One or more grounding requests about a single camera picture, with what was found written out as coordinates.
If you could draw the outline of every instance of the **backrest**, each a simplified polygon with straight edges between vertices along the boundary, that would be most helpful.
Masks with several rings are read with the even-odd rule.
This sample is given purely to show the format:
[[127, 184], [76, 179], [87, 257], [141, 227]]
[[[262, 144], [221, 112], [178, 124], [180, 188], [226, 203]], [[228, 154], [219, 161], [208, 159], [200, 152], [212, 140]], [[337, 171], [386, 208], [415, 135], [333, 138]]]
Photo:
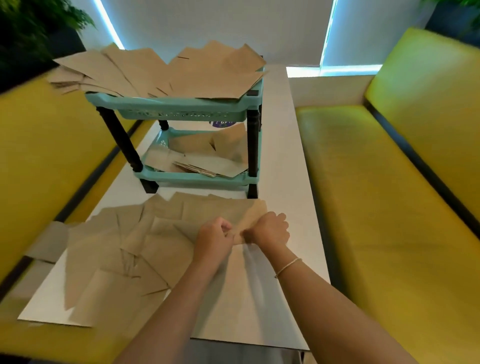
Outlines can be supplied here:
[[0, 95], [0, 280], [115, 146], [83, 92], [45, 78]]
[[365, 96], [480, 220], [480, 49], [411, 28]]

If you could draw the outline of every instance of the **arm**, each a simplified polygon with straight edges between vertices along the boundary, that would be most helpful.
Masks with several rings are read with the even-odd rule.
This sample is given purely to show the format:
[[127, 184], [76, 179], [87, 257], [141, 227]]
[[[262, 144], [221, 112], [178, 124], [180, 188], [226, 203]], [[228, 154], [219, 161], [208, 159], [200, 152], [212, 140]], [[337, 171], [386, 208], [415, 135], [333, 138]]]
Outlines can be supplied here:
[[229, 222], [217, 218], [200, 228], [187, 271], [114, 364], [178, 361], [190, 339], [208, 284], [233, 246], [233, 235], [225, 236], [231, 227]]
[[[286, 246], [290, 234], [285, 218], [269, 212], [243, 232], [247, 241], [260, 247], [275, 272], [297, 257]], [[417, 363], [378, 323], [303, 262], [287, 267], [278, 279], [318, 363]]]

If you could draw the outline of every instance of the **bracelet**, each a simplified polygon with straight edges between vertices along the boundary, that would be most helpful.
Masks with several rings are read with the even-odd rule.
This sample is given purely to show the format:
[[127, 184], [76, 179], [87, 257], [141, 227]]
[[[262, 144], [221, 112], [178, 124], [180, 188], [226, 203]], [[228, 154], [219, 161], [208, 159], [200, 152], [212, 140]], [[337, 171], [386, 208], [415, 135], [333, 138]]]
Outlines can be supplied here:
[[292, 260], [290, 263], [288, 263], [286, 266], [284, 266], [282, 269], [280, 269], [277, 274], [275, 274], [275, 278], [278, 279], [278, 276], [280, 275], [280, 273], [282, 273], [285, 269], [287, 269], [289, 266], [291, 266], [297, 260], [302, 260], [302, 259], [301, 258], [295, 258], [294, 260]]

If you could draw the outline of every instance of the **yellow bench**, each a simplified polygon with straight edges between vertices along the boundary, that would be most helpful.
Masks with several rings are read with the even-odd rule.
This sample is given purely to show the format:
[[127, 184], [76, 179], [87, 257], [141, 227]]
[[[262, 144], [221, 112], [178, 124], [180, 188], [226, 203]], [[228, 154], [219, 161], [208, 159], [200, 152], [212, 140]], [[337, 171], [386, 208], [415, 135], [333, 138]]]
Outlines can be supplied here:
[[[115, 146], [95, 107], [83, 93], [59, 95], [40, 76], [0, 95], [0, 279], [35, 237], [69, 202]], [[135, 121], [120, 119], [129, 130]], [[132, 136], [135, 146], [152, 121]], [[119, 153], [67, 222], [85, 221], [125, 164]], [[0, 303], [0, 352], [69, 363], [111, 361], [121, 344], [95, 332], [17, 321], [27, 304], [7, 296]]]
[[[367, 100], [480, 218], [480, 50], [409, 29]], [[347, 295], [420, 364], [480, 363], [480, 241], [364, 106], [297, 109]]]

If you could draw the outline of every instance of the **white table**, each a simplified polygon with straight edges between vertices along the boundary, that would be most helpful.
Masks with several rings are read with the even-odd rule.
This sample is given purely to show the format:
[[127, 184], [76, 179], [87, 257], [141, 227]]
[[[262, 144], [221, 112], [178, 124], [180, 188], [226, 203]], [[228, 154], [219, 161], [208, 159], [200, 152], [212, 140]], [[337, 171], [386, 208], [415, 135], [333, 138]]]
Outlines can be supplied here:
[[[291, 234], [289, 248], [329, 281], [287, 72], [280, 65], [269, 65], [267, 69], [259, 198], [266, 200], [269, 210], [286, 213]], [[171, 121], [170, 125], [176, 129], [214, 129], [206, 122], [197, 121]], [[160, 127], [155, 123], [137, 148], [139, 154], [147, 150], [159, 132]], [[245, 198], [244, 191], [158, 189], [167, 199], [175, 191]], [[92, 215], [104, 207], [139, 204], [150, 196], [127, 164]], [[65, 256], [64, 253], [19, 318], [68, 324], [69, 312], [63, 309]], [[233, 248], [226, 271], [210, 284], [192, 337], [308, 350], [280, 285], [274, 279], [273, 269], [255, 245]]]

